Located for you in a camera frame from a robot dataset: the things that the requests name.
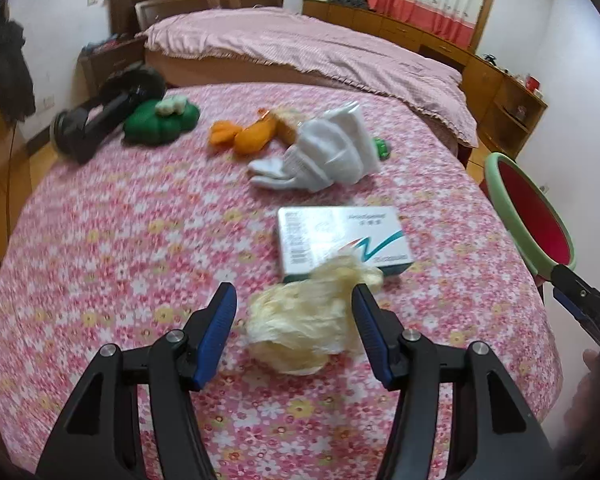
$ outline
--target orange plush carrot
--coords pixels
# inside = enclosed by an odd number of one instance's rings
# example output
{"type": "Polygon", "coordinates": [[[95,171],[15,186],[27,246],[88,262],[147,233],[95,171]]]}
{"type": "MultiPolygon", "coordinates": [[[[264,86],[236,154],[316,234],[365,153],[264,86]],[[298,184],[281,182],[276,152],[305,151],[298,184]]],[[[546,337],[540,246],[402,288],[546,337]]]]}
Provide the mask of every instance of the orange plush carrot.
{"type": "Polygon", "coordinates": [[[256,123],[239,132],[234,139],[234,151],[240,155],[259,152],[274,137],[278,122],[272,114],[266,114],[256,123]]]}
{"type": "Polygon", "coordinates": [[[216,121],[211,126],[209,133],[209,144],[217,146],[233,142],[236,135],[242,131],[242,127],[231,121],[216,121]]]}

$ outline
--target crumpled plastic bag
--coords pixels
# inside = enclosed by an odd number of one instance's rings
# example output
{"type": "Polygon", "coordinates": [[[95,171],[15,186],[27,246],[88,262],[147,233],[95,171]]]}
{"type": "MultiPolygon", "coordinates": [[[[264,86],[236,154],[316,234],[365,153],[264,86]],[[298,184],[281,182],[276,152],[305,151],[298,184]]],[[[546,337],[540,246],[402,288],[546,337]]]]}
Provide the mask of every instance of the crumpled plastic bag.
{"type": "Polygon", "coordinates": [[[315,374],[329,355],[358,349],[351,291],[359,283],[379,292],[382,271],[345,253],[316,267],[308,280],[253,294],[245,323],[252,357],[302,376],[315,374]]]}

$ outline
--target white wall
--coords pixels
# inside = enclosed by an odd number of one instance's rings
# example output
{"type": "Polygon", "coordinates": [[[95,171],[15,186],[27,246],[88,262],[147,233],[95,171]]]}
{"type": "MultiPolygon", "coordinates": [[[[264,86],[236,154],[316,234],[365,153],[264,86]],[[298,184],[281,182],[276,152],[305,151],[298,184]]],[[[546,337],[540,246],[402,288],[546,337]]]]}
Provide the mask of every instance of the white wall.
{"type": "Polygon", "coordinates": [[[494,0],[476,54],[493,54],[511,75],[526,75],[538,54],[553,0],[494,0]]]}
{"type": "MultiPolygon", "coordinates": [[[[77,67],[81,48],[109,35],[104,0],[87,7],[87,0],[10,0],[11,15],[24,26],[24,56],[34,82],[38,109],[53,96],[55,106],[39,111],[22,126],[29,139],[44,129],[54,114],[88,98],[84,75],[77,67]]],[[[300,11],[302,0],[285,0],[285,7],[300,11]]]]}
{"type": "MultiPolygon", "coordinates": [[[[600,15],[589,0],[555,0],[532,69],[549,107],[518,163],[538,184],[573,237],[576,272],[600,290],[600,15]]],[[[544,427],[553,441],[595,348],[552,298],[547,301],[564,372],[564,387],[544,427]]]]}

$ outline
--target green toy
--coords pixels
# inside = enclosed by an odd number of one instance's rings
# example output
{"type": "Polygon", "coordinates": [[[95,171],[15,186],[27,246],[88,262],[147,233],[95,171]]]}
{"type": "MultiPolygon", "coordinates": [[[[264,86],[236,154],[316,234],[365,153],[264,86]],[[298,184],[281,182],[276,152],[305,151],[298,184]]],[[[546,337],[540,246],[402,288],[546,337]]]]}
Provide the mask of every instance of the green toy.
{"type": "Polygon", "coordinates": [[[123,126],[126,142],[158,146],[173,142],[182,132],[191,131],[198,124],[200,109],[196,105],[187,102],[181,114],[159,115],[158,103],[163,102],[145,101],[127,118],[123,126]]]}
{"type": "Polygon", "coordinates": [[[380,160],[387,160],[391,156],[391,145],[386,140],[376,137],[376,149],[378,150],[378,157],[380,160]]]}

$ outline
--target pink blanket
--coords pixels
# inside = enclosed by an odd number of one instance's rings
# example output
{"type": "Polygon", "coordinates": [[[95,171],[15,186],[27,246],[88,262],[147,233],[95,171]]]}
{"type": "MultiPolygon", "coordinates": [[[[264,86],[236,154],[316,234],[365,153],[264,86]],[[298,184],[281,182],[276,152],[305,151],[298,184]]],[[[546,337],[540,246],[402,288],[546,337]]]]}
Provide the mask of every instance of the pink blanket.
{"type": "MultiPolygon", "coordinates": [[[[206,305],[219,282],[238,314],[218,374],[193,395],[200,433],[222,480],[370,480],[398,392],[364,354],[319,373],[276,374],[250,358],[248,298],[280,280],[276,212],[289,205],[393,205],[416,262],[376,295],[433,342],[487,342],[542,419],[562,383],[544,305],[484,193],[419,117],[395,99],[292,84],[181,88],[200,106],[196,129],[159,148],[113,137],[84,166],[59,162],[27,201],[0,268],[0,432],[34,471],[61,407],[105,343],[152,344],[206,305]],[[246,162],[211,156],[217,120],[250,124],[259,107],[310,115],[355,99],[369,133],[394,148],[381,173],[316,194],[250,186],[246,162]]],[[[274,141],[262,156],[280,156],[274,141]]],[[[432,478],[444,475],[452,391],[441,390],[432,478]]],[[[148,477],[161,478],[148,392],[139,390],[148,477]]]]}
{"type": "Polygon", "coordinates": [[[149,27],[147,47],[171,57],[244,57],[284,64],[396,97],[439,119],[476,148],[476,124],[455,69],[387,40],[277,7],[213,9],[172,16],[149,27]]]}

